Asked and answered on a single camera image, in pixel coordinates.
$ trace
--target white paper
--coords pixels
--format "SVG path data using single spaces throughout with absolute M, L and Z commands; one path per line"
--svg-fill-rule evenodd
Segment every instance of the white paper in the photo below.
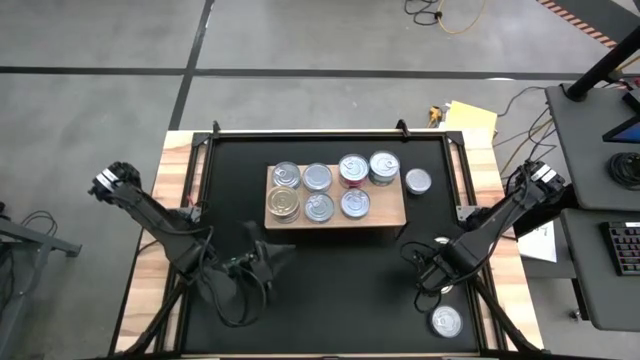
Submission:
M 553 233 L 553 221 L 549 221 L 518 238 L 518 249 L 522 256 L 556 262 L 556 239 Z

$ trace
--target silver can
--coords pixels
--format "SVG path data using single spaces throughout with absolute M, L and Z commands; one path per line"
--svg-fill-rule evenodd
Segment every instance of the silver can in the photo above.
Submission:
M 369 213 L 369 195 L 360 189 L 349 189 L 340 199 L 340 208 L 344 216 L 358 220 Z
M 331 169 L 325 164 L 311 164 L 302 173 L 302 183 L 310 192 L 329 190 L 332 180 Z
M 431 314 L 431 328 L 445 338 L 454 338 L 462 331 L 462 317 L 451 306 L 439 306 Z
M 297 189 L 300 186 L 300 169 L 290 161 L 283 161 L 273 168 L 272 178 L 275 186 Z
M 309 196 L 304 205 L 304 214 L 309 221 L 322 224 L 333 216 L 333 200 L 323 193 L 314 193 Z
M 349 188 L 364 185 L 369 174 L 369 163 L 360 155 L 349 154 L 340 159 L 340 184 Z
M 405 182 L 410 193 L 421 195 L 431 187 L 431 176 L 422 169 L 411 169 L 405 176 Z
M 378 186 L 393 182 L 400 171 L 400 160 L 388 151 L 376 151 L 369 159 L 369 180 Z

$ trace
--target keyboard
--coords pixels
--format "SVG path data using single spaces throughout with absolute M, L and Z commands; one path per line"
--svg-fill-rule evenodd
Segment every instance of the keyboard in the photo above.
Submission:
M 640 275 L 640 222 L 606 222 L 600 229 L 618 275 Z

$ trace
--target striped tape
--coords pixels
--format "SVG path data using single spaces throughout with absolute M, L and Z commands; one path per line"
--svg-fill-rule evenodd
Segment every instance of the striped tape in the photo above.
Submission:
M 569 24 L 580 29 L 580 31 L 582 31 L 583 33 L 598 40 L 602 45 L 610 49 L 618 45 L 618 43 L 609 39 L 607 36 L 603 35 L 601 32 L 597 31 L 586 22 L 570 14 L 567 10 L 563 9 L 561 6 L 557 5 L 553 1 L 551 0 L 536 0 L 536 1 L 538 1 L 542 6 L 546 7 L 547 9 L 553 11 L 556 15 L 565 19 Z

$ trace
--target wooden board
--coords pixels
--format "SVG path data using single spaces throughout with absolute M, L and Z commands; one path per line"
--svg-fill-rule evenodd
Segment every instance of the wooden board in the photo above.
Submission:
M 300 199 L 300 207 L 302 213 L 296 219 L 296 221 L 289 224 L 282 224 L 277 222 L 266 205 L 266 196 L 269 194 L 274 185 L 272 181 L 272 173 L 274 166 L 267 168 L 267 192 L 265 194 L 265 207 L 264 207 L 264 226 L 267 229 L 330 229 L 330 228 L 355 228 L 355 227 L 395 227 L 402 226 L 407 223 L 404 209 L 404 198 L 402 196 L 402 182 L 400 181 L 400 174 L 396 175 L 393 182 L 387 186 L 376 186 L 372 184 L 369 179 L 365 181 L 362 187 L 369 195 L 370 205 L 369 213 L 362 219 L 352 220 L 344 216 L 340 210 L 340 199 L 342 195 L 347 191 L 339 181 L 339 167 L 338 165 L 327 165 L 331 170 L 333 176 L 333 182 L 331 187 L 327 191 L 327 194 L 333 200 L 334 214 L 333 217 L 324 224 L 316 224 L 304 215 L 304 204 L 309 198 L 310 192 L 300 185 L 298 187 L 298 199 Z M 300 174 L 304 172 L 307 165 L 298 165 Z

